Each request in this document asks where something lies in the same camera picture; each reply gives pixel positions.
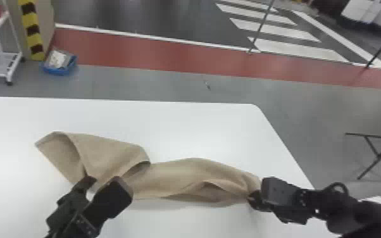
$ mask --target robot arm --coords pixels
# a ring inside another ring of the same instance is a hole
[[[132,191],[119,177],[112,178],[92,202],[88,201],[85,195],[95,182],[85,177],[58,200],[58,209],[46,220],[46,238],[95,238],[107,219],[131,204]],[[316,191],[264,178],[261,190],[252,193],[248,201],[254,209],[273,212],[284,223],[305,225],[314,217],[325,220],[329,231],[341,238],[381,238],[381,204],[356,200],[341,183]]]
[[[107,219],[132,203],[133,192],[120,177],[113,177],[88,201],[87,190],[95,182],[93,177],[84,177],[58,200],[58,209],[46,219],[46,238],[95,238]]]
[[[356,200],[341,183],[316,191],[264,178],[261,190],[250,195],[249,204],[273,212],[284,223],[305,225],[312,217],[325,220],[329,231],[342,238],[381,238],[381,204]]]

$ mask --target black chair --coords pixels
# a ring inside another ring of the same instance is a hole
[[[375,154],[376,158],[373,161],[373,163],[366,168],[366,170],[363,171],[361,175],[358,176],[358,180],[362,179],[363,176],[365,176],[369,171],[372,170],[372,168],[377,165],[381,161],[381,151],[378,152],[378,150],[373,146],[372,141],[370,138],[377,138],[381,139],[380,135],[366,135],[366,134],[358,134],[358,133],[346,133],[346,135],[351,135],[351,136],[357,136],[357,137],[363,137],[365,141],[368,143],[369,147],[371,148],[372,152]]]

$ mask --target white floor marking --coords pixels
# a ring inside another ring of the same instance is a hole
[[[260,23],[258,22],[249,22],[245,20],[230,19],[238,28],[244,29],[244,30],[251,30],[253,32],[256,32],[258,30],[258,27],[260,26]],[[292,37],[297,39],[303,39],[303,40],[309,40],[309,41],[316,41],[320,42],[319,39],[312,36],[309,32],[305,32],[302,30],[295,30],[291,28],[285,28],[285,27],[276,27],[274,25],[264,24],[263,28],[261,28],[261,32],[274,34],[274,35],[280,35],[280,36],[286,36],[286,37]]]
[[[332,38],[334,38],[336,41],[340,42],[341,44],[343,44],[344,46],[346,46],[347,48],[349,48],[350,50],[352,50],[356,54],[360,55],[365,60],[370,61],[372,59],[372,57],[373,57],[372,54],[368,53],[364,49],[362,49],[359,46],[355,45],[353,42],[347,40],[346,38],[344,38],[343,36],[341,36],[337,32],[334,32],[333,30],[329,29],[324,24],[316,21],[315,19],[313,19],[312,17],[310,17],[306,13],[302,13],[300,11],[293,11],[293,12],[295,14],[297,14],[298,16],[300,16],[301,18],[303,18],[304,20],[306,20],[307,22],[310,22],[312,25],[314,25],[315,27],[319,28],[321,31],[325,32],[326,34],[328,34]],[[376,59],[374,61],[373,65],[375,67],[381,68],[381,60],[380,59]]]
[[[264,13],[261,13],[258,11],[252,11],[252,10],[247,10],[247,9],[243,9],[243,8],[236,8],[234,6],[227,6],[227,5],[223,5],[223,4],[217,4],[217,6],[224,12],[238,14],[241,16],[250,16],[250,17],[255,17],[255,18],[259,18],[259,19],[262,19],[265,16]],[[291,25],[297,25],[293,21],[291,21],[290,19],[288,19],[284,16],[278,16],[278,15],[274,15],[274,14],[269,14],[267,16],[267,20],[273,21],[273,22],[280,22],[280,23],[286,23],[286,24],[291,24]]]
[[[255,45],[261,52],[266,51],[271,53],[287,54],[320,60],[332,60],[346,63],[348,62],[347,59],[331,49],[322,49],[317,47],[302,46],[298,44],[269,41],[264,39],[257,39]]]
[[[195,46],[206,46],[206,47],[213,47],[213,48],[220,48],[220,49],[231,49],[231,50],[235,50],[235,51],[248,51],[248,48],[239,47],[239,46],[226,46],[226,45],[221,45],[221,44],[211,44],[211,43],[205,43],[205,42],[199,42],[199,41],[188,41],[188,40],[182,40],[182,39],[160,37],[160,36],[156,36],[156,35],[144,35],[144,34],[137,34],[137,33],[130,33],[130,32],[119,32],[116,30],[104,30],[104,29],[100,29],[100,28],[81,27],[79,25],[68,25],[68,24],[56,23],[56,27],[57,28],[71,29],[71,30],[81,30],[81,31],[86,31],[86,32],[102,33],[102,34],[108,34],[108,35],[123,35],[123,36],[128,36],[128,37],[143,38],[143,39],[149,39],[149,40],[155,40],[155,41],[168,41],[168,42],[175,42],[175,43],[182,43],[182,44],[191,44],[191,45],[195,45]]]
[[[244,6],[250,6],[250,7],[253,7],[253,8],[260,8],[260,9],[263,9],[263,10],[267,10],[268,7],[269,7],[266,4],[254,3],[254,2],[250,2],[250,1],[244,1],[244,0],[221,0],[221,1],[228,2],[228,3],[236,3],[236,4],[244,5]],[[278,12],[278,10],[276,10],[275,8],[271,8],[270,11],[274,12],[274,13]]]

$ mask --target red floor stripe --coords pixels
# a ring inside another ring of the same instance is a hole
[[[78,55],[82,65],[269,78],[381,89],[381,69],[242,51],[56,29],[53,45]]]

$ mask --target crosswalk stripe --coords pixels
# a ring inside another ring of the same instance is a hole
[[[267,10],[268,6],[265,5],[265,4],[262,4],[262,3],[254,3],[254,2],[250,2],[250,1],[244,1],[244,0],[220,0],[222,2],[228,2],[228,3],[235,3],[235,4],[239,4],[239,5],[244,5],[244,6],[250,6],[252,8],[260,8],[260,9],[263,9],[263,10]],[[278,10],[276,10],[275,8],[271,8],[272,12],[274,13],[277,13]]]
[[[244,30],[251,30],[253,32],[258,30],[258,27],[260,26],[260,23],[258,22],[249,22],[245,20],[240,19],[230,19],[238,28],[244,29]],[[312,36],[310,33],[302,31],[302,30],[295,30],[291,28],[284,28],[284,27],[276,27],[274,25],[268,25],[264,24],[263,28],[261,29],[261,32],[273,34],[273,35],[281,35],[285,37],[292,37],[302,40],[309,40],[309,41],[316,41],[320,42],[316,37]]]
[[[345,37],[341,36],[337,32],[334,32],[333,30],[329,29],[324,24],[316,21],[314,18],[312,18],[311,16],[307,15],[306,13],[301,13],[301,12],[298,12],[298,11],[293,11],[293,12],[296,15],[300,16],[302,19],[306,20],[307,22],[310,22],[310,24],[312,24],[316,28],[319,28],[325,34],[331,36],[336,41],[340,42],[340,44],[342,44],[343,46],[346,46],[348,49],[350,49],[353,52],[355,52],[356,54],[360,55],[365,60],[370,61],[372,59],[372,57],[373,57],[372,54],[370,54],[369,52],[365,51],[361,47],[357,46],[355,43],[347,40]],[[381,60],[380,59],[376,59],[374,61],[374,64],[376,66],[378,66],[378,67],[381,67]]]
[[[243,9],[243,8],[236,8],[234,6],[227,6],[223,4],[217,4],[217,6],[222,10],[227,13],[233,13],[233,14],[238,14],[238,15],[243,15],[243,16],[250,16],[254,18],[263,18],[265,16],[264,13],[260,13],[258,11],[252,11],[248,9]],[[293,21],[290,19],[284,17],[284,16],[278,16],[278,15],[268,15],[267,19],[269,21],[274,21],[274,22],[281,22],[281,23],[286,23],[290,25],[296,25]]]
[[[292,56],[300,56],[320,60],[348,62],[347,59],[345,59],[340,54],[336,53],[331,49],[302,46],[298,44],[269,41],[265,39],[257,39],[255,45],[261,52],[265,51],[270,53],[287,54]]]

